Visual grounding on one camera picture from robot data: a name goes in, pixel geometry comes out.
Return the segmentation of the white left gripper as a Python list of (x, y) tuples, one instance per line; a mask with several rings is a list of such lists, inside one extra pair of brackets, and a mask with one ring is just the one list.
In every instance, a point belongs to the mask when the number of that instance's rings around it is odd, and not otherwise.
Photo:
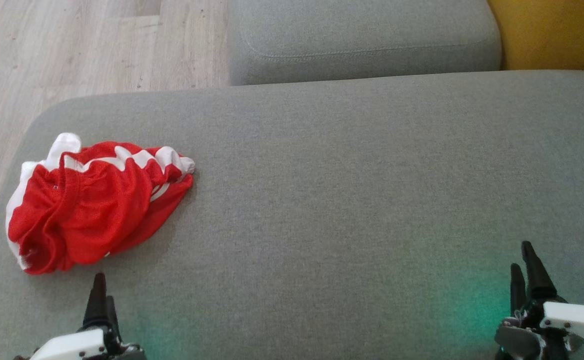
[(106, 276), (94, 277), (82, 322), (85, 331), (50, 339), (16, 360), (146, 360), (140, 344), (124, 343), (120, 336), (114, 297), (107, 297)]

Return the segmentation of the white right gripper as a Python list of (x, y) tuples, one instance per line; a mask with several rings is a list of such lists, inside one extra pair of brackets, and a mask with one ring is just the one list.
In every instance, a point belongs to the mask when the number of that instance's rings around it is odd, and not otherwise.
[[(529, 241), (522, 242), (522, 258), (527, 290), (522, 269), (511, 264), (510, 316), (500, 322), (495, 333), (499, 349), (494, 358), (568, 360), (584, 349), (584, 305), (556, 299), (555, 285)], [(526, 292), (534, 300), (526, 300)]]

